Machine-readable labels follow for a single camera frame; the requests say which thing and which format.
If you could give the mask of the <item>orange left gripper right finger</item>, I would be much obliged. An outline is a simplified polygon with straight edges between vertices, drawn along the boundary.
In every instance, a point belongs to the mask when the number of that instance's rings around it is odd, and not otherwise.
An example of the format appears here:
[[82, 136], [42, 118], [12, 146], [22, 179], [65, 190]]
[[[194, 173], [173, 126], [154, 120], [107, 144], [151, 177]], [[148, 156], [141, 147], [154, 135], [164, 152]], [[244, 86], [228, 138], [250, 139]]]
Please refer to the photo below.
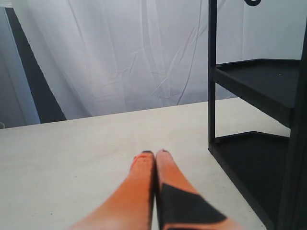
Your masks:
[[241, 230], [209, 204], [181, 172], [167, 150], [156, 154], [156, 205], [161, 230]]

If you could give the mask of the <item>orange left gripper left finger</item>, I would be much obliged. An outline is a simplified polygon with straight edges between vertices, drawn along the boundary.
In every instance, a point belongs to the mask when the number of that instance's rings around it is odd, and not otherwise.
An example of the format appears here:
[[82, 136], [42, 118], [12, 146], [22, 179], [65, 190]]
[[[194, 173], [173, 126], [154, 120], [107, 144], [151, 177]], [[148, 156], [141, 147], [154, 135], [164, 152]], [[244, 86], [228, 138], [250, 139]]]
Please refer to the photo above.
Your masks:
[[154, 201], [155, 157], [136, 155], [121, 185], [96, 210], [70, 230], [149, 230]]

